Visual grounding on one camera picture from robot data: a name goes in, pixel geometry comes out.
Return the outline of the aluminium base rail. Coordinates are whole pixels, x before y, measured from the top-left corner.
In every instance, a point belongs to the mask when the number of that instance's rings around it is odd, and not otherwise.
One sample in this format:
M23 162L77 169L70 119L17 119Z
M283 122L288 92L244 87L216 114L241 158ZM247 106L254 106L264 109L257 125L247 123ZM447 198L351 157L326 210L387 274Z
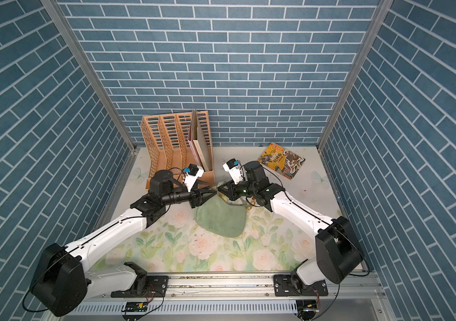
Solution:
M259 300L279 298L316 298L316 296L284 296L275 295L272 272L252 273L171 273L150 275L166 275L169 277L166 289L166 300ZM87 294L82 302L88 300L129 299L113 298L111 293L120 291L119 285L125 280L125 273L119 276L114 274L101 278L106 284L102 289L95 288L95 284L87 287ZM385 297L375 273L366 277L348 276L341 284L333 284L326 280L327 296L320 298L332 299L382 299Z

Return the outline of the green circuit board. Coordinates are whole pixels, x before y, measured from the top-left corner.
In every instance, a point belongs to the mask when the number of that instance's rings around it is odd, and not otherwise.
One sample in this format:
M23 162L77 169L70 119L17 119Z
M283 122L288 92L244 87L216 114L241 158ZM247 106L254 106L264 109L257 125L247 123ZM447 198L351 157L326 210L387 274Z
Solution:
M123 314L136 313L143 314L148 310L148 302L127 302L122 310Z

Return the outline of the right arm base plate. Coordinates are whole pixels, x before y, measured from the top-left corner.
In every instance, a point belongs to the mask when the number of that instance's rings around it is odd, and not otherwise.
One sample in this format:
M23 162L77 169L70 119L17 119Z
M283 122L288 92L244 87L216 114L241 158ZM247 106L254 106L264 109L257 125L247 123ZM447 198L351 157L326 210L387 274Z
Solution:
M288 274L275 274L273 284L278 297L328 295L325 275L315 259L302 262Z

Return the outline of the small connector module right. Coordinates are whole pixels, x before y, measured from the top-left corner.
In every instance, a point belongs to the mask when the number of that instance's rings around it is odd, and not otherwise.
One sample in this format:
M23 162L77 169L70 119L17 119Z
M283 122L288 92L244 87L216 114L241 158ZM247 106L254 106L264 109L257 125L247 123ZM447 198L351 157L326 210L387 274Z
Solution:
M300 320L313 320L320 311L319 303L315 300L296 300L296 316Z

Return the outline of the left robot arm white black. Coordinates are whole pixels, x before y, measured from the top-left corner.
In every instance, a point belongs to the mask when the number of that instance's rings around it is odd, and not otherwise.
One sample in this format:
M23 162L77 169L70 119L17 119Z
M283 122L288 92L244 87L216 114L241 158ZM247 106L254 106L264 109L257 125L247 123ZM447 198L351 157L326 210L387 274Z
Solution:
M125 239L157 222L172 205L187 202L195 208L216 194L214 189L198 188L195 179L179 182L172 171L157 171L147 194L114 221L65 246L53 243L46 247L27 292L55 316L64 316L83 300L110 292L146 295L151 291L147 272L138 264L125 262L106 272L93 272L91 267Z

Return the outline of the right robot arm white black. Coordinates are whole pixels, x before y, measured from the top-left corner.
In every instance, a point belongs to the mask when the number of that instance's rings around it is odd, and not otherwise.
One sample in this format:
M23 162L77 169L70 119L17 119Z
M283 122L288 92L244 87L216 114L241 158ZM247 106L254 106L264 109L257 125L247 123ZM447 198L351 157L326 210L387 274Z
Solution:
M257 161L242 165L228 160L223 165L231 180L218 187L230 200L253 198L258 206L281 215L315 240L316 256L291 272L297 288L329 280L340 284L364 260L351 223L345 217L332 218L296 201L281 183L272 183Z

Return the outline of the floral table mat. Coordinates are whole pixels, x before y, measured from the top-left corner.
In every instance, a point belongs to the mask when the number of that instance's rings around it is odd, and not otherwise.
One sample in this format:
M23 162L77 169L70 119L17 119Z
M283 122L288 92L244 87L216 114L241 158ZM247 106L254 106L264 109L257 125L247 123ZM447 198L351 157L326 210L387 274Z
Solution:
M338 217L336 201L316 147L292 147L304 158L294 178L277 174L290 198L321 214ZM215 147L214 175L218 185L230 176L223 170L229 159L242 164L255 161L264 147ZM146 194L150 160L142 148L124 186L112 219ZM263 207L250 207L245 197L230 202L213 197L201 208L188 202L171 209L151 227L125 239L99 259L93 271L120 268L134 262L148 272L278 272L295 269L312 259L316 263L314 236Z

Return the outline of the green fabric bag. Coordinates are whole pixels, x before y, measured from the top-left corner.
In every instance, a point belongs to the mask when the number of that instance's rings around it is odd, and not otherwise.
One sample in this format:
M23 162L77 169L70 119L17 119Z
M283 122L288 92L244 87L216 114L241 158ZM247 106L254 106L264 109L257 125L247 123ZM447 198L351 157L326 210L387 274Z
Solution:
M247 202L230 201L218 194L194 210L194 220L213 234L236 238L244 232L249 208Z

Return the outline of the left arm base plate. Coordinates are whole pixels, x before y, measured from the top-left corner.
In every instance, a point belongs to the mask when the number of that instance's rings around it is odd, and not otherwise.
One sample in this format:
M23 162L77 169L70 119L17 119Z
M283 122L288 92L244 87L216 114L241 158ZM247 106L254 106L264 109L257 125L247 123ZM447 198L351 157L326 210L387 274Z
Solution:
M124 265L136 274L133 285L127 290L111 293L113 298L164 298L168 286L169 277L166 275L150 275L145 269L134 262L125 262Z

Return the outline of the orange illustrated comic book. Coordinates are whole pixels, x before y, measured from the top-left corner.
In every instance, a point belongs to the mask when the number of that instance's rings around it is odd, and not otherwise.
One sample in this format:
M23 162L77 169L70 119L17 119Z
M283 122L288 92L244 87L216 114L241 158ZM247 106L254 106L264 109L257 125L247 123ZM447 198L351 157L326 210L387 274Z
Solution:
M257 160L290 180L296 176L305 162L305 158L275 143L271 143Z

